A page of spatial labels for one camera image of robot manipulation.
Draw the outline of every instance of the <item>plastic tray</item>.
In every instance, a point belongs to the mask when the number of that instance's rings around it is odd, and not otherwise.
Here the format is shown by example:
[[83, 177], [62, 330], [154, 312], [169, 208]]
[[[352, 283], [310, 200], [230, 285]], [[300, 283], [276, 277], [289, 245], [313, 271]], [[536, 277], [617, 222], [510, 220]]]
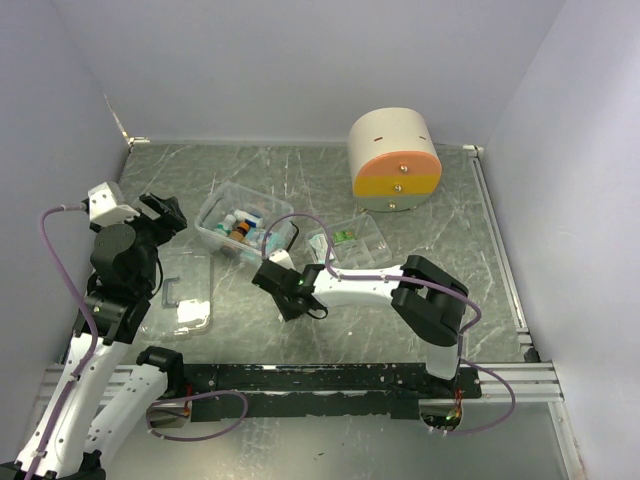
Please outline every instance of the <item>plastic tray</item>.
[[154, 342], [172, 342], [205, 333], [211, 325], [213, 264], [204, 250], [160, 250], [164, 282], [140, 332]]
[[[344, 222], [329, 225], [333, 235], [333, 255], [331, 264], [340, 268], [372, 268], [383, 266], [391, 260], [389, 245], [380, 233], [376, 222], [370, 215], [363, 214]], [[316, 235], [324, 233], [322, 229], [313, 230], [305, 235], [305, 244], [311, 252], [313, 261], [324, 263], [326, 250], [314, 248]]]
[[[263, 228], [267, 228], [278, 218], [292, 213], [293, 206], [237, 183], [225, 182], [209, 195], [200, 209], [195, 227], [211, 253], [220, 252], [221, 247], [226, 247], [222, 250], [226, 256], [260, 265], [262, 255], [259, 249], [214, 231], [227, 214], [237, 209], [261, 217]], [[293, 230], [288, 219], [276, 225], [267, 244], [267, 253], [286, 247], [293, 237]]]

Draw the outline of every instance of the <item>purple cable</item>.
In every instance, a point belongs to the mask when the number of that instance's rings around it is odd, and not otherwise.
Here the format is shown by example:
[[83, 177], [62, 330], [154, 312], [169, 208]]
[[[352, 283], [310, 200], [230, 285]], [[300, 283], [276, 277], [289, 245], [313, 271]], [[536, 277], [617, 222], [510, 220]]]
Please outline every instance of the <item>purple cable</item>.
[[[84, 212], [86, 211], [86, 207], [85, 205], [80, 204], [80, 205], [61, 205], [59, 207], [50, 208], [49, 210], [42, 212], [42, 214], [40, 215], [40, 218], [38, 219], [38, 231], [40, 232], [40, 237], [42, 238], [42, 241], [45, 247], [47, 248], [49, 255], [51, 256], [51, 260], [53, 260], [53, 264], [56, 267], [56, 270], [58, 270], [58, 273], [62, 277], [62, 281], [67, 287], [67, 290], [69, 290], [69, 293], [71, 294], [75, 302], [78, 304], [78, 308], [82, 312], [82, 316], [86, 320], [87, 325], [89, 326], [89, 330], [91, 331], [91, 344], [89, 345], [89, 349], [87, 350], [87, 353], [84, 354], [84, 356], [78, 363], [78, 366], [73, 370], [73, 372], [71, 372], [71, 375], [77, 379], [79, 375], [82, 373], [82, 370], [84, 370], [84, 367], [86, 367], [89, 360], [91, 360], [91, 357], [93, 356], [96, 350], [96, 346], [98, 345], [98, 327], [96, 326], [96, 322], [94, 321], [93, 316], [89, 311], [89, 308], [84, 303], [84, 299], [82, 298], [82, 295], [80, 294], [76, 286], [73, 284], [73, 280], [71, 280], [71, 277], [69, 277], [69, 273], [67, 273], [67, 270], [64, 268], [64, 265], [62, 265], [60, 258], [58, 257], [55, 250], [53, 249], [53, 246], [51, 245], [51, 242], [49, 241], [49, 237], [47, 237], [47, 232], [45, 231], [45, 228], [44, 228], [44, 221], [49, 215], [51, 215], [52, 213], [64, 212], [64, 211]], [[64, 404], [66, 403], [67, 398], [69, 398], [69, 394], [71, 393], [71, 390], [73, 389], [75, 383], [76, 383], [75, 380], [69, 380], [63, 387], [62, 392], [60, 392], [60, 396], [58, 397], [58, 400], [56, 401], [55, 405], [53, 406], [53, 409], [51, 410], [51, 416], [49, 417], [49, 421], [47, 422], [47, 425], [45, 426], [42, 432], [42, 435], [40, 436], [40, 442], [38, 443], [38, 447], [36, 449], [38, 453], [44, 454], [45, 449], [47, 447], [47, 443], [49, 442], [49, 439], [51, 438], [51, 434], [53, 433], [53, 429], [55, 428], [55, 425], [58, 422], [58, 419], [60, 418], [60, 414], [62, 413]], [[31, 465], [29, 466], [29, 470], [27, 470], [24, 480], [31, 480], [33, 475], [35, 475], [36, 470], [38, 469], [38, 465], [40, 464], [40, 458], [42, 457], [40, 456], [33, 457], [33, 460], [31, 461]]]
[[[315, 215], [312, 215], [310, 213], [297, 213], [297, 212], [294, 212], [294, 213], [288, 213], [287, 215], [283, 215], [282, 217], [278, 218], [275, 222], [273, 222], [273, 224], [267, 229], [267, 232], [265, 233], [264, 238], [262, 239], [262, 258], [264, 258], [264, 259], [267, 258], [267, 242], [266, 242], [266, 239], [269, 236], [269, 233], [271, 232], [273, 227], [275, 227], [282, 220], [285, 220], [285, 219], [290, 218], [290, 217], [306, 217], [306, 218], [310, 218], [311, 220], [315, 221], [316, 223], [318, 223], [322, 227], [322, 230], [324, 230], [325, 237], [327, 238], [327, 253], [326, 253], [325, 258], [324, 258], [324, 266], [327, 269], [327, 272], [329, 272], [329, 274], [334, 276], [335, 278], [343, 279], [343, 280], [368, 280], [368, 281], [393, 280], [393, 281], [398, 281], [398, 282], [414, 283], [416, 285], [421, 285], [423, 287], [431, 288], [433, 290], [438, 290], [439, 292], [446, 293], [447, 295], [450, 295], [453, 298], [455, 298], [457, 300], [460, 300], [461, 302], [463, 302], [466, 305], [468, 305], [469, 307], [471, 307], [473, 309], [473, 311], [476, 313], [476, 316], [473, 317], [473, 319], [471, 319], [471, 321], [469, 321], [466, 325], [464, 325], [462, 328], [460, 328], [460, 332], [458, 333], [458, 355], [460, 356], [462, 354], [462, 342], [463, 342], [464, 333], [467, 330], [469, 330], [471, 327], [476, 325], [480, 321], [480, 319], [482, 318], [482, 310], [480, 310], [480, 307], [475, 302], [470, 300], [468, 297], [462, 295], [460, 292], [457, 292], [457, 291], [452, 290], [452, 289], [447, 288], [447, 287], [443, 287], [442, 285], [438, 285], [437, 283], [428, 282], [426, 280], [422, 280], [422, 279], [419, 279], [419, 278], [405, 277], [405, 276], [401, 276], [401, 275], [387, 275], [387, 276], [383, 277], [383, 276], [380, 276], [380, 275], [341, 275], [341, 274], [339, 274], [338, 272], [336, 272], [334, 270], [333, 266], [331, 265], [331, 250], [333, 249], [333, 241], [331, 239], [331, 230], [329, 229], [329, 227], [327, 226], [326, 223], [324, 223], [320, 218], [318, 218]], [[497, 373], [492, 372], [491, 370], [488, 370], [488, 369], [486, 369], [484, 367], [481, 367], [480, 365], [478, 365], [476, 363], [473, 363], [473, 362], [471, 362], [469, 360], [465, 360], [463, 358], [460, 358], [460, 362], [464, 363], [466, 365], [469, 365], [470, 367], [476, 368], [477, 370], [480, 370], [481, 372], [487, 373], [487, 374], [491, 375], [492, 377], [494, 377], [496, 380], [498, 380], [500, 383], [502, 383], [507, 388], [507, 390], [509, 391], [509, 395], [511, 396], [511, 405], [509, 406], [509, 410], [504, 415], [502, 415], [500, 418], [494, 420], [493, 422], [491, 422], [491, 423], [489, 423], [487, 425], [483, 425], [481, 427], [476, 427], [476, 428], [470, 428], [468, 430], [462, 430], [462, 431], [454, 430], [451, 433], [448, 433], [445, 430], [445, 435], [460, 436], [460, 435], [468, 435], [468, 434], [472, 434], [472, 433], [483, 432], [485, 430], [493, 428], [493, 427], [501, 424], [502, 422], [504, 422], [507, 418], [509, 418], [511, 416], [511, 414], [513, 413], [513, 411], [516, 408], [516, 396], [515, 396], [515, 393], [513, 392], [513, 389], [511, 388], [511, 385], [509, 385], [504, 378], [502, 378]]]
[[182, 402], [190, 402], [193, 400], [202, 400], [204, 398], [210, 397], [218, 397], [220, 395], [233, 395], [242, 400], [243, 408], [242, 413], [240, 414], [240, 418], [236, 420], [233, 424], [225, 428], [224, 430], [220, 430], [219, 432], [212, 433], [211, 435], [205, 435], [204, 437], [174, 437], [171, 435], [163, 435], [162, 433], [156, 432], [151, 426], [151, 411], [147, 411], [146, 420], [147, 420], [147, 428], [149, 429], [149, 433], [155, 437], [161, 438], [163, 440], [171, 440], [172, 442], [201, 442], [203, 440], [211, 440], [212, 438], [221, 437], [225, 433], [229, 433], [231, 430], [236, 428], [238, 425], [242, 423], [242, 421], [247, 416], [247, 412], [249, 411], [249, 401], [247, 397], [245, 397], [241, 392], [236, 392], [233, 390], [218, 390], [217, 392], [206, 392], [199, 393], [197, 395], [191, 395], [189, 397], [182, 398], [169, 398], [167, 400], [158, 400], [157, 402], [153, 402], [151, 404], [152, 407], [157, 407], [159, 405], [166, 405], [167, 403], [182, 403]]

